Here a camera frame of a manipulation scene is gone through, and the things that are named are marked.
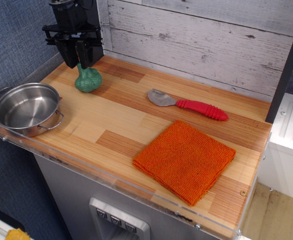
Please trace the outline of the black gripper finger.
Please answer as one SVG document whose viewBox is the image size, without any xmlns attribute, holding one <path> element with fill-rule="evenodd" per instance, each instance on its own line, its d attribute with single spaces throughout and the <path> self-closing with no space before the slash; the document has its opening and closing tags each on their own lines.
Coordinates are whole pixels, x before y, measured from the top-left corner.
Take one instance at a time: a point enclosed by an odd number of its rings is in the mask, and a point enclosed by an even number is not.
<svg viewBox="0 0 293 240">
<path fill-rule="evenodd" d="M 73 69 L 78 63 L 77 50 L 74 44 L 68 41 L 60 41 L 57 39 L 54 42 L 65 64 L 69 68 Z"/>
<path fill-rule="evenodd" d="M 76 43 L 76 50 L 82 69 L 87 69 L 93 64 L 93 47 L 84 40 Z"/>
</svg>

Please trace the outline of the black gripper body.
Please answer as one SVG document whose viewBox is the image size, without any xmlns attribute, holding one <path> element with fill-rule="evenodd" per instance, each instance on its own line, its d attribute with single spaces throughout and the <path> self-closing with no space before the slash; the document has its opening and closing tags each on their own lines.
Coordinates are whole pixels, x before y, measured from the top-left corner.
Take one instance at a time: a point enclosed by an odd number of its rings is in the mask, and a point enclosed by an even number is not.
<svg viewBox="0 0 293 240">
<path fill-rule="evenodd" d="M 84 41 L 90 47 L 102 46 L 101 27 L 89 23 L 87 15 L 58 18 L 56 22 L 56 24 L 44 25 L 42 27 L 48 45 L 70 44 L 75 46 L 76 43 Z"/>
</svg>

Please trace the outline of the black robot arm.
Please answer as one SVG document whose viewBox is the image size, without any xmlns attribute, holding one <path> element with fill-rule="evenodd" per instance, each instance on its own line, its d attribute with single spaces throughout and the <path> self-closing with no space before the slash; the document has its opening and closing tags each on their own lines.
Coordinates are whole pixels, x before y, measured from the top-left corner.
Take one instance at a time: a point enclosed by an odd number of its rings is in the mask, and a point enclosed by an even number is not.
<svg viewBox="0 0 293 240">
<path fill-rule="evenodd" d="M 66 65 L 81 65 L 87 69 L 94 64 L 94 48 L 102 46 L 101 27 L 88 22 L 88 13 L 94 8 L 83 0 L 50 0 L 56 24 L 44 25 L 46 44 L 56 46 Z"/>
</svg>

